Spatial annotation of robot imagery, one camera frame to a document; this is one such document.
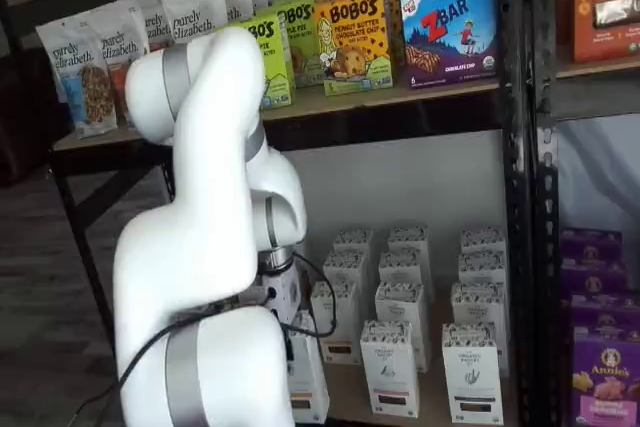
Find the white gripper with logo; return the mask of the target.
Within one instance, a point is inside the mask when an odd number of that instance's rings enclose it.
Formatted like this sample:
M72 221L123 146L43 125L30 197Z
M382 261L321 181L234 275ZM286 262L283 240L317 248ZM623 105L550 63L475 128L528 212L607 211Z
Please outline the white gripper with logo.
M283 323L291 323L299 309L301 301L299 274L296 266L291 266L284 273L264 276L263 286L269 300L266 307ZM283 329L286 359L294 360L294 352L289 331Z

